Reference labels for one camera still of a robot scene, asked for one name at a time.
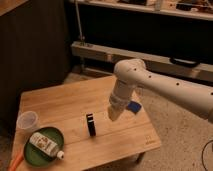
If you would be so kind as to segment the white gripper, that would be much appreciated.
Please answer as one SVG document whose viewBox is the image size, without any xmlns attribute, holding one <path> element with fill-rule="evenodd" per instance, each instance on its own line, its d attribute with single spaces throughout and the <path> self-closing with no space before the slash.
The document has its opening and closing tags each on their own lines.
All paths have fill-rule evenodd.
<svg viewBox="0 0 213 171">
<path fill-rule="evenodd" d="M 125 108 L 123 106 L 113 106 L 110 105 L 107 109 L 108 117 L 111 121 L 115 121 L 124 112 Z"/>
</svg>

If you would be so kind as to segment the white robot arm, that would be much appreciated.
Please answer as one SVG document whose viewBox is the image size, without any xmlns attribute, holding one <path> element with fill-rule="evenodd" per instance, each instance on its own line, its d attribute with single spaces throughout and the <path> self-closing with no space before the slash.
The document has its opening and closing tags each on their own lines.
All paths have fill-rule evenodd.
<svg viewBox="0 0 213 171">
<path fill-rule="evenodd" d="M 108 107 L 112 121 L 129 105 L 134 89 L 144 87 L 213 123 L 213 87 L 150 72 L 141 59 L 117 62 L 114 75 L 116 82 Z"/>
</svg>

